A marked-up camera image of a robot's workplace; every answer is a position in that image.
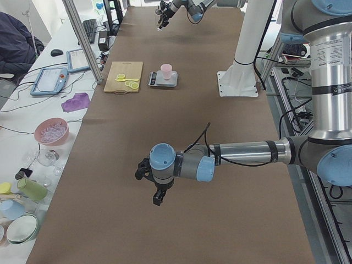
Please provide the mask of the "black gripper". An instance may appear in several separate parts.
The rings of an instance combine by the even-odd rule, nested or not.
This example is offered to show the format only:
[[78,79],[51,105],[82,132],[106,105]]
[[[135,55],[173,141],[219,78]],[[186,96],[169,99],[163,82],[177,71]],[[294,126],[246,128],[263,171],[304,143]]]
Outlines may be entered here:
[[177,12],[177,6],[175,6],[174,4],[167,5],[164,9],[164,14],[166,17],[164,17],[164,14],[161,14],[159,16],[159,20],[157,23],[158,27],[165,28],[169,24],[168,18],[172,18],[176,12]]
[[161,203],[167,193],[167,190],[170,189],[174,185],[174,180],[172,180],[166,184],[161,184],[161,183],[158,183],[155,181],[154,184],[157,188],[157,191],[153,196],[153,204],[154,205],[161,205]]

